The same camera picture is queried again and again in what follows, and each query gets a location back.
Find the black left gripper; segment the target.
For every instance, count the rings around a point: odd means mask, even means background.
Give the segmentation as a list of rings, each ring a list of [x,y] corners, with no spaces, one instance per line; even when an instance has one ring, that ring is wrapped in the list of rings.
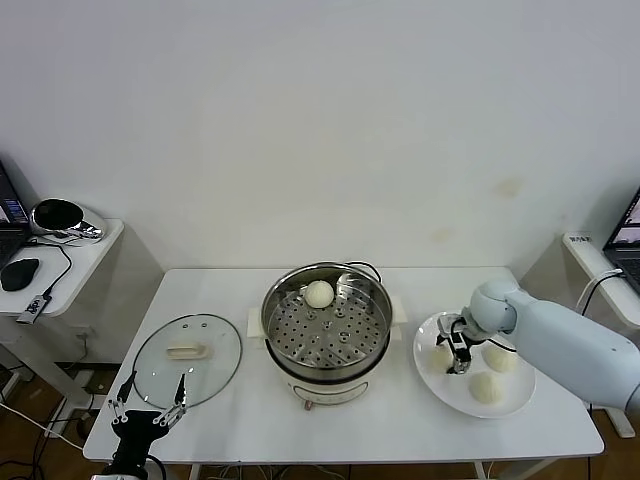
[[[161,413],[146,410],[126,412],[136,373],[133,370],[119,387],[116,396],[108,400],[108,407],[113,414],[112,429],[119,438],[114,464],[142,465],[152,444],[165,437],[168,434],[167,426],[174,426],[187,411],[185,374],[182,374],[173,403]]]

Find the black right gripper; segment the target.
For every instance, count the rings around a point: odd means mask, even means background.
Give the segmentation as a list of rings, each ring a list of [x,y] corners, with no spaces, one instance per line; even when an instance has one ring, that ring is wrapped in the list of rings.
[[[450,348],[454,357],[452,365],[446,370],[449,375],[465,374],[470,367],[471,352],[468,338],[465,336],[467,322],[460,313],[442,313],[438,317],[437,347]]]

